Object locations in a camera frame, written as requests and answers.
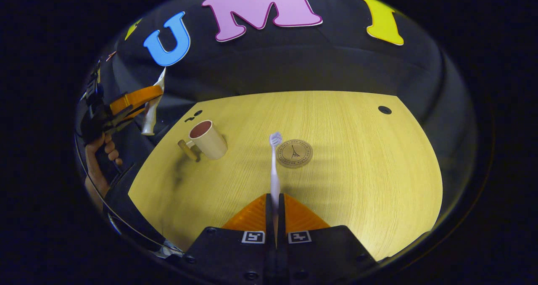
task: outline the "table surface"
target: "table surface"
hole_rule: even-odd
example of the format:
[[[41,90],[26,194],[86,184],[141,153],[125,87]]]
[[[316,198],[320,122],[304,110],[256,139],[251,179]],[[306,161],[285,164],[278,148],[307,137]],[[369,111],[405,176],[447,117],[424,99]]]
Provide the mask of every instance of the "table surface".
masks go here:
[[[177,142],[207,119],[228,151],[218,160],[201,154],[194,162]],[[156,230],[187,250],[205,227],[221,227],[269,193],[269,136],[276,131],[284,141],[304,140],[313,149],[305,166],[277,164],[281,192],[329,225],[348,226],[375,260],[393,256],[433,227],[442,199],[435,153],[407,107],[382,94],[277,92],[197,103],[146,159],[129,197]]]

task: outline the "mug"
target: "mug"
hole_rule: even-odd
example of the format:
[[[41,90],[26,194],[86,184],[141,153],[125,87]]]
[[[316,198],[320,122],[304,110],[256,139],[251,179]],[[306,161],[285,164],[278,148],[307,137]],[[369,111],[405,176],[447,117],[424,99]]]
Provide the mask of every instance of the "mug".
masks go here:
[[[180,140],[177,145],[185,152],[189,158],[198,160],[196,154],[190,149],[197,145],[210,160],[217,160],[224,156],[228,150],[226,141],[221,133],[217,131],[211,120],[205,120],[196,124],[189,132],[190,140]]]

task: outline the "hand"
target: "hand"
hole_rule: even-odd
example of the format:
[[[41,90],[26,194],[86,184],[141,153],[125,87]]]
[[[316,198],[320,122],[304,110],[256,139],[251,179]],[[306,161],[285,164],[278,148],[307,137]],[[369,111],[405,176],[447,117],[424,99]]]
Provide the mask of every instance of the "hand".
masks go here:
[[[86,152],[87,153],[92,153],[92,154],[95,155],[97,150],[104,143],[106,143],[106,145],[104,147],[104,151],[105,151],[105,153],[108,154],[108,159],[110,161],[115,161],[115,163],[118,166],[121,166],[123,164],[123,160],[121,160],[121,158],[119,158],[119,152],[116,149],[116,145],[115,145],[114,141],[112,141],[112,136],[110,134],[104,134],[103,133],[99,138],[95,139],[91,143],[88,143],[88,145],[86,145]]]

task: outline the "pink letter m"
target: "pink letter m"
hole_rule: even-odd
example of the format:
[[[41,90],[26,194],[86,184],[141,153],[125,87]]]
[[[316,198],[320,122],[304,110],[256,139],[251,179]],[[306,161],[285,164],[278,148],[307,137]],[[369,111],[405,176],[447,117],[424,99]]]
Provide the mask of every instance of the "pink letter m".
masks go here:
[[[277,26],[311,26],[323,21],[314,14],[307,0],[205,0],[202,6],[211,7],[219,26],[215,38],[224,42],[246,32],[246,27],[238,25],[233,14],[261,30],[273,4],[277,9],[273,23]]]

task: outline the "coaster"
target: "coaster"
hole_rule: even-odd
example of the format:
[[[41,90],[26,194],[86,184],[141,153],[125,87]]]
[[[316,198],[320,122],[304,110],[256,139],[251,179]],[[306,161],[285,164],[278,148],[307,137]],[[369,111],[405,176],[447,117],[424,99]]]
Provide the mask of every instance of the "coaster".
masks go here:
[[[277,149],[278,162],[287,168],[298,168],[312,159],[312,146],[306,141],[289,140]]]

